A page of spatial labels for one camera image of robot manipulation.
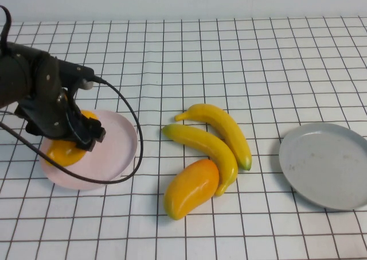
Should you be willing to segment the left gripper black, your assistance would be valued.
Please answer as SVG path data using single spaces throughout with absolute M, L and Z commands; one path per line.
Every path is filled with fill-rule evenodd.
M 95 114 L 82 114 L 73 95 L 83 83 L 83 69 L 48 53 L 30 63 L 30 94 L 19 101 L 16 113 L 27 120 L 26 131 L 49 139 L 73 142 L 91 152 L 103 142 L 106 130 Z

